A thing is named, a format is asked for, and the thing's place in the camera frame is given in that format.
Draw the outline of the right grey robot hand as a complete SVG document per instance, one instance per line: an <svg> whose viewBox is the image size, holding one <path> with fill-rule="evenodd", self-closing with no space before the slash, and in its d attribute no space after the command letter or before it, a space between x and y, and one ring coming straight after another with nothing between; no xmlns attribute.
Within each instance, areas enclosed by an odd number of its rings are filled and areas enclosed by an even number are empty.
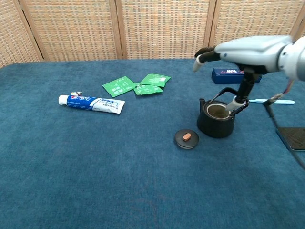
<svg viewBox="0 0 305 229"><path fill-rule="evenodd" d="M238 95L227 105L226 110L236 110L246 103L246 99L256 81L255 74L284 71L286 76L295 79L296 64L293 57L293 44L289 35L251 36L223 42L215 47L205 47L195 55L193 71L196 72L205 62L223 60L244 67L244 79Z"/></svg>

